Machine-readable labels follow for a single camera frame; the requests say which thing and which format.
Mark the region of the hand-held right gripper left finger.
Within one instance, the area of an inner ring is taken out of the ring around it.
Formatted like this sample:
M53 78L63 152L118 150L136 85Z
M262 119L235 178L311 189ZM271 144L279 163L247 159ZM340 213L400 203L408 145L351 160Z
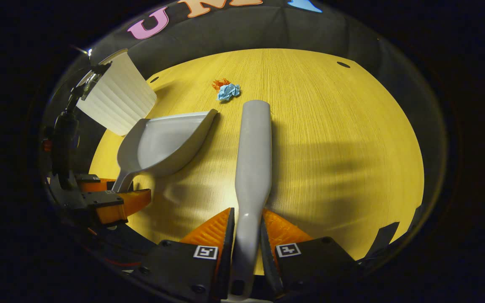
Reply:
M179 241L162 240L140 263L140 283L175 301L227 298L235 228L229 207Z

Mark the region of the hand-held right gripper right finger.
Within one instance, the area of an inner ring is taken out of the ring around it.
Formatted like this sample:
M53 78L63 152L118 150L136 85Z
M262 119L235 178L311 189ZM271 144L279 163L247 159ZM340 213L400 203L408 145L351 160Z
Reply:
M275 297L323 292L357 277L356 261L333 238L314 238L268 209L262 213L261 251Z

